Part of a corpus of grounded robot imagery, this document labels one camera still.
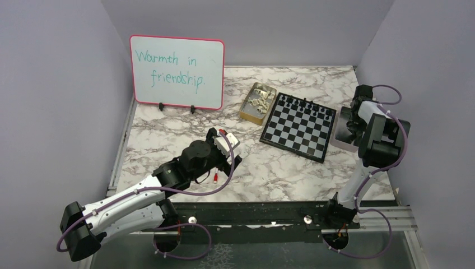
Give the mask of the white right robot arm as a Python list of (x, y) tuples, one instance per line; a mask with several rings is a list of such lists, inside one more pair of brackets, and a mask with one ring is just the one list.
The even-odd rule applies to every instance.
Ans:
[(383, 172), (396, 167), (407, 151), (410, 122), (395, 117), (374, 100), (373, 86), (358, 85), (346, 124), (358, 143), (358, 162), (350, 180), (328, 201), (324, 223), (334, 229), (349, 225), (363, 196)]

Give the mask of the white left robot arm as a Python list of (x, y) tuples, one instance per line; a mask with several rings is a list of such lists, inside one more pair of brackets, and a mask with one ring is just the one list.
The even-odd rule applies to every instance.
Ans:
[[(101, 201), (68, 204), (60, 221), (61, 236), (55, 250), (67, 252), (72, 262), (95, 254), (112, 239), (144, 229), (169, 230), (178, 223), (169, 198), (175, 194), (209, 196), (224, 189), (242, 158), (240, 141), (233, 134), (193, 141), (181, 155), (161, 164), (137, 184)], [(208, 192), (190, 192), (191, 183), (209, 171), (226, 174), (224, 184)]]

